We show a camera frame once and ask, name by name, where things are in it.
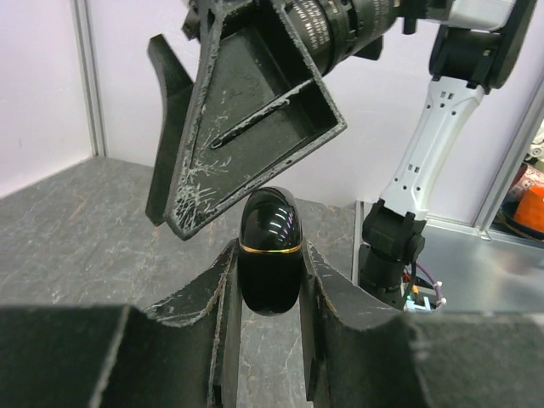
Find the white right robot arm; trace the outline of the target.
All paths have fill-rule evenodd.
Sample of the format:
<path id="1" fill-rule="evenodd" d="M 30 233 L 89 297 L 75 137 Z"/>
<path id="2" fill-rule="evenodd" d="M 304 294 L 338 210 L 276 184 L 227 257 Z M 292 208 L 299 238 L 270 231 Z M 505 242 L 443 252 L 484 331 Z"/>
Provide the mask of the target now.
<path id="1" fill-rule="evenodd" d="M 279 315 L 303 280 L 303 227 L 271 179 L 347 123 L 324 77 L 350 57 L 377 60 L 397 20 L 439 25 L 428 93 L 392 180 L 362 227 L 360 286 L 405 307 L 424 248 L 428 200 L 451 147 L 483 97 L 509 78 L 532 1 L 191 1 L 183 32 L 198 41 L 190 77 L 162 35 L 148 55 L 160 83 L 161 139 L 146 215 L 181 239 L 239 201 L 238 280 L 249 309 Z"/>

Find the black earbuds charging case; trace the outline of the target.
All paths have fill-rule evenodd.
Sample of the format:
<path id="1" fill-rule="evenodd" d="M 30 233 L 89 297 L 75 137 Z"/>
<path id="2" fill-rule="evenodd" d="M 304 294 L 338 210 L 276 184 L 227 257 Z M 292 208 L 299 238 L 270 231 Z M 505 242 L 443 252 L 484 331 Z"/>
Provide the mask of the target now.
<path id="1" fill-rule="evenodd" d="M 292 193 L 281 187 L 252 192 L 238 243 L 238 281 L 246 306 L 267 317 L 289 311 L 303 276 L 303 228 Z"/>

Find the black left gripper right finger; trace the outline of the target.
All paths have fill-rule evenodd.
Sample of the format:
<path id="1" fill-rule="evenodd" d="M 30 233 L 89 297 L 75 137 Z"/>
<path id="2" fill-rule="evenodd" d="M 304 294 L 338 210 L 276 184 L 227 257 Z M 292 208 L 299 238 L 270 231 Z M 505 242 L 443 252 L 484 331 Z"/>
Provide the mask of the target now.
<path id="1" fill-rule="evenodd" d="M 540 407 L 543 317 L 410 313 L 303 244 L 307 400 L 316 407 Z"/>

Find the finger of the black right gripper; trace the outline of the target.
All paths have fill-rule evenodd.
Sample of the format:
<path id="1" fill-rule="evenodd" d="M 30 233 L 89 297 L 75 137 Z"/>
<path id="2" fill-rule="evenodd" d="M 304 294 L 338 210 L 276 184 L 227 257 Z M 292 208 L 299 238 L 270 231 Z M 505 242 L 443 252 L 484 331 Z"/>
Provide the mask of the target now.
<path id="1" fill-rule="evenodd" d="M 162 121 L 145 214 L 159 226 L 166 220 L 167 200 L 194 82 L 163 35 L 150 39 L 147 52 L 161 91 Z"/>

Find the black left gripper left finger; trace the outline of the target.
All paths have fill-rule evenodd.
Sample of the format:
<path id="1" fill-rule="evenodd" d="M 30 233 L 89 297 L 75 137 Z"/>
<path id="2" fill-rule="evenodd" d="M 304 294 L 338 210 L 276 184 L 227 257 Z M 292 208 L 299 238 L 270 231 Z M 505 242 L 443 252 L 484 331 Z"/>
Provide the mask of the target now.
<path id="1" fill-rule="evenodd" d="M 241 344 L 238 243 L 171 296 L 1 309 L 4 407 L 233 407 Z"/>

